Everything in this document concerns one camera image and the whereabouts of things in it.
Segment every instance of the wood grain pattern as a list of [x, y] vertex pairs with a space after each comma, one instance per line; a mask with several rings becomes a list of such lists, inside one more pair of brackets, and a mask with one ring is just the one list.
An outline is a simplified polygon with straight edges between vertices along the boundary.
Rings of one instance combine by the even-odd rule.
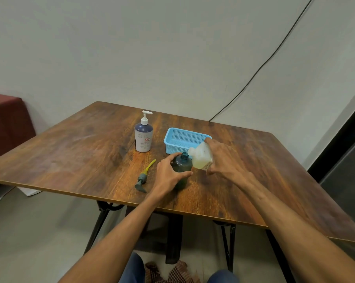
[[[153, 160], [167, 156], [167, 129], [211, 135], [233, 146], [246, 167], [272, 193], [331, 238], [355, 242], [355, 223], [270, 133], [155, 112], [152, 149], [134, 147], [141, 109], [95, 102], [0, 157], [0, 183], [131, 206], [145, 194], [134, 188]], [[150, 190], [156, 164], [144, 185]], [[159, 210], [267, 228], [254, 206], [232, 183], [194, 169], [185, 190], [171, 193]]]

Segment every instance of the left arm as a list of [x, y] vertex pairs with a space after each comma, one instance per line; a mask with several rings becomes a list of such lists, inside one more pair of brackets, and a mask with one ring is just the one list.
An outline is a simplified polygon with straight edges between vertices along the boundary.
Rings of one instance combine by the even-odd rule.
[[180, 154], [171, 154], [158, 163], [154, 186], [144, 201], [76, 262], [59, 283], [117, 283], [120, 280], [147, 219], [177, 182], [192, 174], [172, 169], [171, 161]]

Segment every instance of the floor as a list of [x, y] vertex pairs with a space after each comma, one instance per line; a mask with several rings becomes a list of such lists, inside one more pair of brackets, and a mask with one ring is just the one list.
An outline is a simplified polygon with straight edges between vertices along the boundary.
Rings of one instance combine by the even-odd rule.
[[[13, 189], [0, 201], [0, 282], [55, 283], [82, 256], [99, 210], [93, 200], [41, 192], [26, 197]], [[98, 239], [125, 215], [110, 212]], [[153, 220], [150, 228], [163, 225]], [[285, 282], [265, 231], [237, 226], [234, 273], [241, 283]], [[173, 265], [164, 256], [138, 252], [166, 278]], [[226, 268], [221, 228], [210, 220], [184, 217], [180, 259], [206, 282]]]

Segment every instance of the person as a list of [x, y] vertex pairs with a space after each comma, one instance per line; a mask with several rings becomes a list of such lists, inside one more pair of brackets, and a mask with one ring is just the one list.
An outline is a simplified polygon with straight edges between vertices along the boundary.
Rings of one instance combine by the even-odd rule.
[[[303, 281], [355, 283], [355, 261], [267, 190], [246, 170], [233, 148], [210, 138], [205, 142], [213, 153], [213, 164], [207, 175], [217, 174], [232, 181], [249, 198]], [[177, 173], [172, 169], [171, 161], [179, 154], [171, 154], [158, 163], [154, 186], [143, 202], [81, 257], [60, 283], [144, 281], [143, 262], [132, 253], [133, 247], [157, 204], [180, 179], [193, 173]], [[239, 281], [229, 271], [218, 271], [208, 282]]]

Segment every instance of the hand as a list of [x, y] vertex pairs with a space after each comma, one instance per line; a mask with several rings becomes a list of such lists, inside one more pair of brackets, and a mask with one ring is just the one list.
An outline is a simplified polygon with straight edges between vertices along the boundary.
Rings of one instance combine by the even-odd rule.
[[178, 173], [172, 169], [171, 162], [179, 155], [181, 155], [180, 152], [169, 155], [160, 161], [156, 167], [156, 179], [150, 193], [156, 195], [159, 200], [162, 200], [167, 193], [172, 191], [178, 181], [193, 175], [191, 171]]
[[204, 142], [209, 145], [213, 154], [213, 164], [207, 169], [207, 175], [219, 174], [240, 186], [257, 182], [234, 148], [211, 138], [206, 138]]

